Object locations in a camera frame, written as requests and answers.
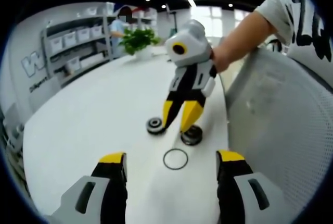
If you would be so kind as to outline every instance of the white tabletop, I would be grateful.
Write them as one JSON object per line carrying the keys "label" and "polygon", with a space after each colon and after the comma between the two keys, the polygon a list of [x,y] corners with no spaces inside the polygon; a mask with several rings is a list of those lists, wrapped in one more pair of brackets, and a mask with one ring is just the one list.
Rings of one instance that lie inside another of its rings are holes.
{"label": "white tabletop", "polygon": [[[61,195],[103,156],[127,153],[126,223],[217,223],[215,151],[227,148],[223,88],[197,121],[204,132],[194,147],[179,138],[182,111],[165,135],[151,136],[146,121],[161,117],[175,66],[167,56],[136,61],[123,57],[75,80],[44,104],[24,130],[24,170],[37,209],[51,215]],[[181,148],[188,164],[174,171],[163,164]]]}

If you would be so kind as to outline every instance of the perforated panel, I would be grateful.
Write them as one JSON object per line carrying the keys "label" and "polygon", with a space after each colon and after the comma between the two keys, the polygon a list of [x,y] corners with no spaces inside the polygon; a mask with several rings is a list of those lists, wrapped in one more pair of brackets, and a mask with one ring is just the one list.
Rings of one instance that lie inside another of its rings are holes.
{"label": "perforated panel", "polygon": [[333,95],[295,61],[260,49],[226,95],[230,148],[279,186],[295,219],[333,154]]}

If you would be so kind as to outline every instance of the window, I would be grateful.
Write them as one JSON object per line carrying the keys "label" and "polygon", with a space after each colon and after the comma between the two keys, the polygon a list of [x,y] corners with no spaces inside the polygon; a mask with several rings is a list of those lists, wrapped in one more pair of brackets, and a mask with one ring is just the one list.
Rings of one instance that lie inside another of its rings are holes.
{"label": "window", "polygon": [[247,11],[243,11],[243,10],[239,10],[239,9],[235,9],[235,27],[237,27],[239,25],[239,23],[250,13]]}
{"label": "window", "polygon": [[222,37],[222,9],[220,7],[199,6],[191,8],[191,19],[202,23],[207,37]]}

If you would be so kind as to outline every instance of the wall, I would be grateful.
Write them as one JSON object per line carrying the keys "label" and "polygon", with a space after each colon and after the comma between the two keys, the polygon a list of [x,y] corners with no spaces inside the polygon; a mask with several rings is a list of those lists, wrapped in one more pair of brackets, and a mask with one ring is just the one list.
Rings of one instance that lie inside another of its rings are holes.
{"label": "wall", "polygon": [[[4,113],[12,103],[17,103],[23,123],[32,115],[29,88],[47,76],[40,35],[48,22],[52,20],[52,23],[56,24],[72,20],[77,18],[77,13],[100,4],[79,3],[54,7],[27,18],[15,27],[1,63],[0,103]],[[25,58],[28,61],[24,69],[21,61]]]}
{"label": "wall", "polygon": [[[175,10],[177,27],[182,26],[191,18],[190,9]],[[157,29],[159,37],[167,39],[170,35],[170,29],[174,28],[173,15],[167,18],[167,12],[160,12],[157,16]],[[222,36],[228,35],[235,28],[235,15],[233,10],[222,10]],[[209,38],[213,45],[217,45],[220,41],[219,38]]]}
{"label": "wall", "polygon": [[[180,9],[175,10],[176,12],[176,20],[177,20],[177,27],[185,24],[190,18],[191,13],[189,9]],[[174,29],[174,16],[169,15],[167,16],[167,12],[160,12],[157,15],[157,32],[158,36],[167,39],[170,36],[170,30]]]}

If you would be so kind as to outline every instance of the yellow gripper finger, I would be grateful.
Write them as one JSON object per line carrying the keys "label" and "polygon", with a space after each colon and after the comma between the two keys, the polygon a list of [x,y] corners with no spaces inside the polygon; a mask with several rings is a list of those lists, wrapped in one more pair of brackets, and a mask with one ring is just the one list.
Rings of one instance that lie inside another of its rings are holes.
{"label": "yellow gripper finger", "polygon": [[168,115],[169,115],[171,106],[172,106],[172,101],[165,101],[164,107],[163,107],[163,127],[164,128],[165,128],[165,125],[168,120]]}
{"label": "yellow gripper finger", "polygon": [[203,107],[197,101],[186,101],[183,111],[181,132],[185,133],[199,119]]}

